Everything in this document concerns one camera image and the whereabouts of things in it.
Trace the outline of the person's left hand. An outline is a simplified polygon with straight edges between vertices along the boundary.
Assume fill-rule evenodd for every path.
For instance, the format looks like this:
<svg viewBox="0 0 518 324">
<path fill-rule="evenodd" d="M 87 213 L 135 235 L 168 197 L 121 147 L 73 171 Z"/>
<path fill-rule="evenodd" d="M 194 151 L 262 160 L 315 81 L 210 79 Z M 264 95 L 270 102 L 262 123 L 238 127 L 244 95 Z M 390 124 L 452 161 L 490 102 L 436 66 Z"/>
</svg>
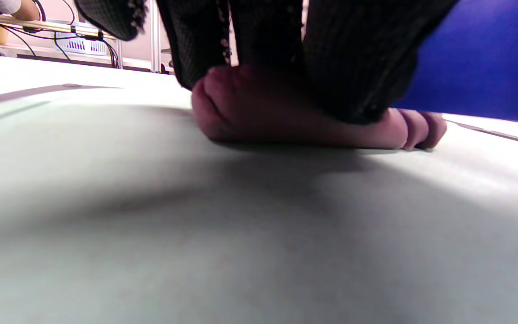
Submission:
<svg viewBox="0 0 518 324">
<path fill-rule="evenodd" d="M 415 74 L 419 49 L 456 0 L 159 0 L 179 84 L 191 90 L 228 64 L 308 79 L 313 99 L 339 121 L 376 123 Z"/>
</svg>

